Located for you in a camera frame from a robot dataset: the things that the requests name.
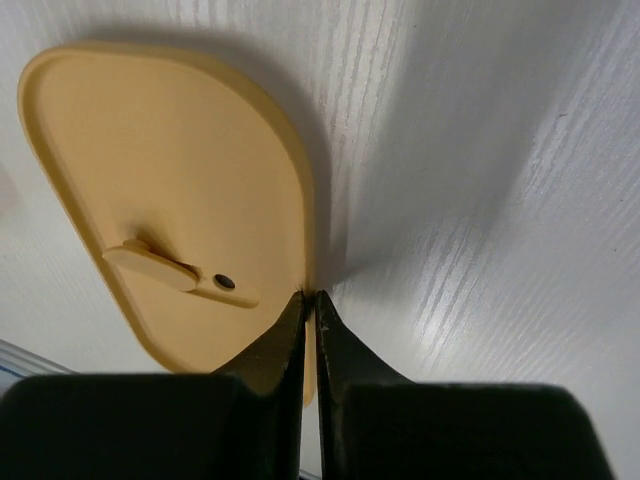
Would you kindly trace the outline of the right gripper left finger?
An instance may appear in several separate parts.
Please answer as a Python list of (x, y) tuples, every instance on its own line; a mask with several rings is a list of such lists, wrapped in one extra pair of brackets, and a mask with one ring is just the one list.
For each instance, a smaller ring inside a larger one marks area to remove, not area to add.
[(306, 300), (206, 374), (41, 375), (1, 400), (5, 479), (295, 479)]

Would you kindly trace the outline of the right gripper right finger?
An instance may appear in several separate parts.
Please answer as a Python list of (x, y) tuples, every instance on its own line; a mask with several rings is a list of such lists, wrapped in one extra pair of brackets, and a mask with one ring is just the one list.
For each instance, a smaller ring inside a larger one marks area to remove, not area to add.
[(591, 420), (544, 384), (416, 383), (314, 299), (325, 479), (611, 479)]

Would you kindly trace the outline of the oblong tan box lid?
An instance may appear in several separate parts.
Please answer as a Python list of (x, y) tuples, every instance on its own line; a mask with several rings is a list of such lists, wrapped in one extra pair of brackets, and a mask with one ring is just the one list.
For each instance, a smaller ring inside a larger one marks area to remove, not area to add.
[(36, 55), (25, 136), (124, 318), (213, 372), (314, 284), (311, 163), (279, 105), (201, 52), (89, 41)]

